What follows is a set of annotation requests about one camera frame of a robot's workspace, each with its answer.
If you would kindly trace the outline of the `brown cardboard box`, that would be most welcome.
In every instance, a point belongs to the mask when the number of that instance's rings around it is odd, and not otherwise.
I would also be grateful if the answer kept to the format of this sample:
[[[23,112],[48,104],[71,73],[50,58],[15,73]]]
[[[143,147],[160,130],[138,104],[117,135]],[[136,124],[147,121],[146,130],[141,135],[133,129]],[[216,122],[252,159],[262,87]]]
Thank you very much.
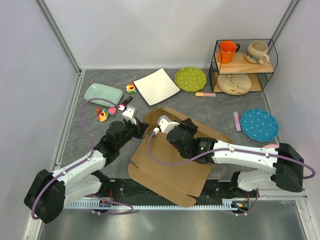
[[[191,207],[201,195],[211,166],[196,162],[184,163],[179,152],[167,141],[166,135],[149,133],[161,116],[183,121],[187,115],[168,106],[148,112],[143,121],[149,124],[145,137],[128,165],[130,178],[180,207]]]

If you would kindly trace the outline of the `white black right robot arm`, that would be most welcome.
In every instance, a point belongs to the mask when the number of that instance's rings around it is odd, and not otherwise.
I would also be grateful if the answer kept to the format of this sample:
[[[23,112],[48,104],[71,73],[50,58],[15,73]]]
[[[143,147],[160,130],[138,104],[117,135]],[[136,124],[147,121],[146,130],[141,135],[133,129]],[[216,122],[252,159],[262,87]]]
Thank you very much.
[[[289,144],[275,148],[235,145],[210,137],[195,137],[198,130],[190,118],[158,122],[167,141],[184,159],[198,164],[231,164],[252,168],[233,173],[229,191],[235,197],[255,189],[272,189],[300,193],[303,190],[304,160]]]

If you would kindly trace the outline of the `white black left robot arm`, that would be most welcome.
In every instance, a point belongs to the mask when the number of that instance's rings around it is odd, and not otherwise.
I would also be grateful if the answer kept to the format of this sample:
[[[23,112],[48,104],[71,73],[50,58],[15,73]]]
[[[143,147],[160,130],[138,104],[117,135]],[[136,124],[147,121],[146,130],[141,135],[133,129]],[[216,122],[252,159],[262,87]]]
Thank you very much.
[[[31,210],[31,217],[47,224],[74,201],[94,194],[106,196],[111,184],[101,170],[120,155],[120,149],[131,139],[142,139],[148,127],[140,120],[136,124],[113,121],[85,156],[58,170],[38,172],[23,201]]]

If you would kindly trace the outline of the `pink black highlighter marker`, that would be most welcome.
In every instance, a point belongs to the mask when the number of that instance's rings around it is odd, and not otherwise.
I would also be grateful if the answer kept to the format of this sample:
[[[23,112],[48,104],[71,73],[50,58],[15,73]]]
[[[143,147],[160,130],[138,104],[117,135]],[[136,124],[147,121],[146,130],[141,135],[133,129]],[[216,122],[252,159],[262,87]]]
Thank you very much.
[[[120,105],[127,106],[133,100],[132,96],[127,97]]]

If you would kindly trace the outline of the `pink eraser block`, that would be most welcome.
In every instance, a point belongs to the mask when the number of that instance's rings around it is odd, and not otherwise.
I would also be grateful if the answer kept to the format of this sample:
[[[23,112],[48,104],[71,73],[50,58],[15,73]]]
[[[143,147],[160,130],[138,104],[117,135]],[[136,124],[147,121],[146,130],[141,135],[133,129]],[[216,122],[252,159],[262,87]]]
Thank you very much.
[[[114,116],[117,113],[118,108],[117,107],[110,107],[107,111],[109,116]]]

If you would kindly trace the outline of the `colourful flower plush toy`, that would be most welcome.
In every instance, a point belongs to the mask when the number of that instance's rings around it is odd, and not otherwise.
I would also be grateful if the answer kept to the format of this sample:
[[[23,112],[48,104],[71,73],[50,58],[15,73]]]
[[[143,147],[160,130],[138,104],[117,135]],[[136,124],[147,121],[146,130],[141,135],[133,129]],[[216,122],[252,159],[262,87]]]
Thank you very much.
[[[129,94],[134,94],[134,93],[137,93],[138,90],[136,88],[136,86],[133,84],[133,83],[130,83],[126,86],[126,91],[129,93]]]

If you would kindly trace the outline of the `white square plate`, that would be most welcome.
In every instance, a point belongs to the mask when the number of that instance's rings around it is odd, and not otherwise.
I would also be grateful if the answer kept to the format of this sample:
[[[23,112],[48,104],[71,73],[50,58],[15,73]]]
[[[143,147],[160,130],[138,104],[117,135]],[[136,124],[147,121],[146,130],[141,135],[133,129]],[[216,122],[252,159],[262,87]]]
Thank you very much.
[[[156,105],[180,91],[163,68],[133,83],[149,106]]]

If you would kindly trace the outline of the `green polka dot plate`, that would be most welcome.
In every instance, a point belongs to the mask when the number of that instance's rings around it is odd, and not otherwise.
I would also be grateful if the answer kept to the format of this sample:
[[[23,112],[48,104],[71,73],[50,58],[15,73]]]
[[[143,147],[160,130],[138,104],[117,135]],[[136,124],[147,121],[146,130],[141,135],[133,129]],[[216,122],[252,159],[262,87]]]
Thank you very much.
[[[174,82],[185,92],[198,92],[207,84],[207,76],[198,68],[185,67],[177,71]]]

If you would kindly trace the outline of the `lilac highlighter pen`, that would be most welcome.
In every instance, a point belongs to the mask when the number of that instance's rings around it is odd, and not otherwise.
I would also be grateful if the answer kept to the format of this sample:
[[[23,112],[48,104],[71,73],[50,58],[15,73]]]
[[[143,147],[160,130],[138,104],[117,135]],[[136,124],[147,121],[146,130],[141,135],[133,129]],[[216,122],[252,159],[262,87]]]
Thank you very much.
[[[237,111],[235,111],[233,113],[233,118],[234,118],[234,123],[235,123],[235,129],[236,129],[236,131],[240,132],[241,131],[241,124],[240,124],[239,114]]]

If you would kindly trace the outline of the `mint green rectangular tray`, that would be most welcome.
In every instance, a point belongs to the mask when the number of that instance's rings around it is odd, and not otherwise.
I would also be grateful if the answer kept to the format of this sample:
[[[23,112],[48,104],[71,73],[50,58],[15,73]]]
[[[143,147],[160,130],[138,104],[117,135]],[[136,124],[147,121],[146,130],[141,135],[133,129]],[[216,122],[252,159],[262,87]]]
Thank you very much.
[[[86,90],[84,99],[88,101],[89,99],[100,98],[118,104],[122,95],[123,91],[121,89],[99,83],[93,83]]]

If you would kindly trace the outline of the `cream floral oval plate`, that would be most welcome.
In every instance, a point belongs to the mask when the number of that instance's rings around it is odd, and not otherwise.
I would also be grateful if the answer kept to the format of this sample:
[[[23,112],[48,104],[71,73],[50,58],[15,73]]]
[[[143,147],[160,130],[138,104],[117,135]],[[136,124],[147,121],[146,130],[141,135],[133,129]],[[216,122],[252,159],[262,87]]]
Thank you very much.
[[[229,95],[244,95],[252,87],[252,83],[247,74],[219,75],[217,83],[220,89]]]

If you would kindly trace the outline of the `blue polka dot plate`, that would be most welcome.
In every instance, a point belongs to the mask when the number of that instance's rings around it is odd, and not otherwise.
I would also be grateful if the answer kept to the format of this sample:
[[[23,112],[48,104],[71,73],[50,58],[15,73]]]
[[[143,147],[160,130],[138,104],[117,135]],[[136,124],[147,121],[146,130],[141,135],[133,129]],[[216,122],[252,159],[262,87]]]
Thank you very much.
[[[269,112],[258,108],[243,113],[240,126],[250,139],[261,143],[273,141],[279,132],[276,119]]]

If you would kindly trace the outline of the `orange mug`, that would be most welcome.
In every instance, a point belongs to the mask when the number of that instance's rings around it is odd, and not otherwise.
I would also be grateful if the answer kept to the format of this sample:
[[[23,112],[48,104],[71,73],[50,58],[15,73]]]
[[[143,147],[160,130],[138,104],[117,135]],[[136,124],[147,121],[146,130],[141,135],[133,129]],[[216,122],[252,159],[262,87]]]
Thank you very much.
[[[217,53],[217,61],[222,64],[232,62],[234,55],[240,49],[241,45],[231,40],[224,40],[220,43]]]

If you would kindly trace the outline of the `beige ceramic mug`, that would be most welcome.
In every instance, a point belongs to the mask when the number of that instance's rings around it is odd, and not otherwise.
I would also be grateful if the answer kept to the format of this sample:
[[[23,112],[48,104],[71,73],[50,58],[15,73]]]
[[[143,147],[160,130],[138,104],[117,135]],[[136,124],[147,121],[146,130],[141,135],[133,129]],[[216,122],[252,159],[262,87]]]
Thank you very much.
[[[245,57],[252,64],[266,65],[270,62],[268,45],[263,41],[253,41],[247,48]]]

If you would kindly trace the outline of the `rainbow flower keychain toy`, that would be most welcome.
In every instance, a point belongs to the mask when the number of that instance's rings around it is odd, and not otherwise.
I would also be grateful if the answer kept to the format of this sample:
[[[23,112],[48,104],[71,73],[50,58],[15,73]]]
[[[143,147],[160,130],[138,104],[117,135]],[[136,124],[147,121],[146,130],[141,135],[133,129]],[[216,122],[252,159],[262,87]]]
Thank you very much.
[[[109,116],[108,111],[105,108],[97,108],[95,122],[97,124],[105,122],[108,119],[108,116]]]

